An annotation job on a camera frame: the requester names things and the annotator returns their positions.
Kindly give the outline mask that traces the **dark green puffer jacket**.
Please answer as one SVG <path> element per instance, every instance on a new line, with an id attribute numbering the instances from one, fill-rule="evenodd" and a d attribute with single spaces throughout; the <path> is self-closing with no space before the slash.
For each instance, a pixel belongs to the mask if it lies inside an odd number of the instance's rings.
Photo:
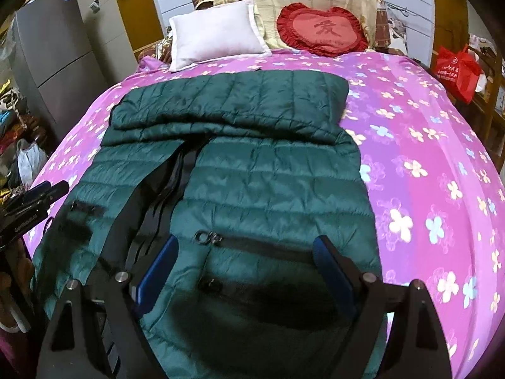
<path id="1" fill-rule="evenodd" d="M 135 88 L 35 251 L 52 313 L 71 279 L 102 286 L 156 239 L 179 243 L 141 327 L 171 378 L 327 378 L 348 330 L 312 260 L 326 235 L 380 274 L 348 83 L 257 70 Z"/>

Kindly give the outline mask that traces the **white plastic bag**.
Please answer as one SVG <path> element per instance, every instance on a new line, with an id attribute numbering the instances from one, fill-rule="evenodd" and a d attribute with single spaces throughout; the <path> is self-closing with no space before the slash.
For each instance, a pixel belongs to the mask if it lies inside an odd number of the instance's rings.
<path id="1" fill-rule="evenodd" d="M 21 183 L 27 190 L 32 186 L 48 158 L 36 142 L 29 144 L 24 139 L 16 143 L 16 156 Z"/>

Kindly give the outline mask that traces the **grey refrigerator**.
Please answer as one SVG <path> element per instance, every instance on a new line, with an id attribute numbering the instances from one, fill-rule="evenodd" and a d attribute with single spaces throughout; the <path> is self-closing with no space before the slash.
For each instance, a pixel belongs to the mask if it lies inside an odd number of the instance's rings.
<path id="1" fill-rule="evenodd" d="M 31 0 L 15 12 L 8 55 L 28 110 L 57 142 L 107 88 L 77 0 Z"/>

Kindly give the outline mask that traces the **pink floral bed cover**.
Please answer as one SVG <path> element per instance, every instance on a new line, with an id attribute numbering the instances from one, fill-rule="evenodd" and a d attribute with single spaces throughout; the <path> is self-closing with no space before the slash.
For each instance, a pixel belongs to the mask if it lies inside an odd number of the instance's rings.
<path id="1" fill-rule="evenodd" d="M 504 315 L 504 186 L 477 134 L 443 86 L 407 57 L 275 51 L 202 63 L 181 77 L 259 69 L 323 71 L 348 81 L 342 125 L 362 155 L 383 276 L 425 282 L 453 375 L 468 377 Z"/>

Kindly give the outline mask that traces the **brown floral bed sheet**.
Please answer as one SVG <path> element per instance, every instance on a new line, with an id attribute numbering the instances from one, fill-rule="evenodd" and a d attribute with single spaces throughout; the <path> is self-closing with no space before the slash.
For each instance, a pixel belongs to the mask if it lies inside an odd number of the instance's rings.
<path id="1" fill-rule="evenodd" d="M 140 50 L 137 55 L 137 60 L 140 61 L 144 57 L 152 57 L 162 63 L 170 65 L 172 62 L 171 48 L 173 42 L 173 32 L 171 27 L 167 28 L 165 37 L 155 43 L 152 43 Z"/>

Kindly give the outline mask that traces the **white rectangular pillow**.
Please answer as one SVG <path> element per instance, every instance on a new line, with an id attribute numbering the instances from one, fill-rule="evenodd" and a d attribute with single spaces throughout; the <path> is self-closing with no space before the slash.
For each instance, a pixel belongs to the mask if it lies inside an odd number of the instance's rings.
<path id="1" fill-rule="evenodd" d="M 271 55 L 255 21 L 253 0 L 177 15 L 169 19 L 169 24 L 171 72 L 227 57 Z"/>

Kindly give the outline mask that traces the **wooden shelf unit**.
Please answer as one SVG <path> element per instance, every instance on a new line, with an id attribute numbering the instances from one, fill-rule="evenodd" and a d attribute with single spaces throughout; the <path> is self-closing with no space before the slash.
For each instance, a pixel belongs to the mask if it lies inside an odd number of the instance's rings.
<path id="1" fill-rule="evenodd" d="M 478 110 L 472 124 L 500 171 L 504 165 L 504 56 L 490 40 L 473 33 L 469 34 L 468 53 L 482 69 L 471 102 Z"/>

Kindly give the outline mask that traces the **red shopping bag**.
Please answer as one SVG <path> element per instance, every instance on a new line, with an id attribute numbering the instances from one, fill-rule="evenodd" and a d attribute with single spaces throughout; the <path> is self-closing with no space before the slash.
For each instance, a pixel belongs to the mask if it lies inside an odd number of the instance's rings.
<path id="1" fill-rule="evenodd" d="M 462 103 L 471 103 L 481 72 L 478 62 L 469 53 L 468 45 L 458 52 L 439 47 L 434 74 L 446 91 Z"/>

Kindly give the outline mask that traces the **red heart-shaped cushion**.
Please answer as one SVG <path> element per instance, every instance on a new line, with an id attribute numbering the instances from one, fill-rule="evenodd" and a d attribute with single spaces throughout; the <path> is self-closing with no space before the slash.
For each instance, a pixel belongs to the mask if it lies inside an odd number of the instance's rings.
<path id="1" fill-rule="evenodd" d="M 276 29 L 289 47 L 320 57 L 338 57 L 368 48 L 360 21 L 340 7 L 322 11 L 291 3 L 281 10 Z"/>

